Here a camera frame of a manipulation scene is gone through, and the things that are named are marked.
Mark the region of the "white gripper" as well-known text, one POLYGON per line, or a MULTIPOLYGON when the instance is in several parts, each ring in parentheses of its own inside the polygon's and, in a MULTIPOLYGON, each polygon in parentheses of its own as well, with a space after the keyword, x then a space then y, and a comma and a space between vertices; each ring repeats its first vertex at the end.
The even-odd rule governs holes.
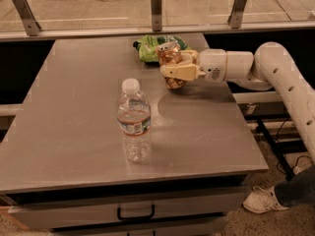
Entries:
POLYGON ((206 49, 200 54, 196 50, 181 50, 179 64, 166 64, 160 72, 166 78, 194 81, 203 78, 211 83, 220 83, 226 72, 226 52, 222 49, 206 49))

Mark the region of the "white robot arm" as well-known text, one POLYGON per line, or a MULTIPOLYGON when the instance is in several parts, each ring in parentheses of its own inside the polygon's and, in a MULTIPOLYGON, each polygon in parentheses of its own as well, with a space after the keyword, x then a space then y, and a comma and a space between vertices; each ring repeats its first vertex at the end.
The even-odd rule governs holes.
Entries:
POLYGON ((315 90, 281 44, 266 42, 254 53, 211 48, 198 52, 182 50, 171 41, 158 46, 156 54, 171 89, 200 78, 210 83, 233 82, 244 89, 275 89, 315 160, 315 90))

